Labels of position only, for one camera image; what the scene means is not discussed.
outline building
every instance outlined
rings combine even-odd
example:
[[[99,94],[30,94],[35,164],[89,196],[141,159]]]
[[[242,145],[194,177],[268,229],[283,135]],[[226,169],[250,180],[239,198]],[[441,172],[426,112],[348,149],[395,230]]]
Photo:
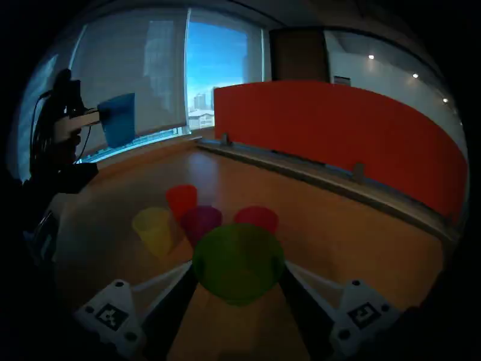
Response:
[[[206,110],[206,95],[205,94],[197,94],[194,97],[194,108],[198,110]]]
[[[214,110],[194,110],[189,113],[189,128],[201,129],[214,126]]]
[[[212,87],[212,93],[210,94],[210,109],[214,110],[214,90],[218,87]]]

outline green cup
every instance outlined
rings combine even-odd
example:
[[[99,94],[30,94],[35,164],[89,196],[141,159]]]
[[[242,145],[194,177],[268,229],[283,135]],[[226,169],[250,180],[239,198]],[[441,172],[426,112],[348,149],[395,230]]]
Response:
[[[278,281],[284,252],[273,234],[252,224],[229,224],[205,235],[192,260],[198,281],[228,304],[244,306]]]

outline wooden table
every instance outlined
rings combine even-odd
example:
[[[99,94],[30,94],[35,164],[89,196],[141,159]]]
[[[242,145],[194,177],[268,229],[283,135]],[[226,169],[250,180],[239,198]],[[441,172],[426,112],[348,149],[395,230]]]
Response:
[[[338,283],[362,279],[401,310],[424,299],[442,267],[440,242],[403,221],[303,182],[185,147],[118,172],[101,171],[62,211],[57,282],[79,307],[114,279],[144,282],[192,258],[184,239],[162,262],[131,226],[149,206],[167,207],[178,184],[198,188],[201,205],[224,223],[251,205],[274,210],[286,259]],[[198,286],[170,351],[171,360],[308,359],[276,286],[247,307],[234,307]]]

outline red cup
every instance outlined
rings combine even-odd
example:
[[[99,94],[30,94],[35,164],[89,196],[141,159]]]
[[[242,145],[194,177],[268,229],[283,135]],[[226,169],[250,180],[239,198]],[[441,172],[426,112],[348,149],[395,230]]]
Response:
[[[185,232],[192,248],[214,228],[222,225],[222,213],[211,206],[197,206],[187,211],[180,219],[180,227]]]
[[[275,234],[279,224],[277,214],[266,207],[252,206],[241,209],[234,217],[234,223],[248,223],[262,227]]]
[[[165,193],[169,208],[177,222],[197,206],[197,188],[191,184],[178,185]]]

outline yellow cup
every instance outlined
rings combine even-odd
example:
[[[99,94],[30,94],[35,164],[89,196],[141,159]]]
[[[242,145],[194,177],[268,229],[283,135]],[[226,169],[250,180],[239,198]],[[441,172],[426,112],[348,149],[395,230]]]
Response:
[[[170,212],[164,208],[151,207],[137,213],[132,227],[147,249],[158,258],[165,257],[172,248]]]

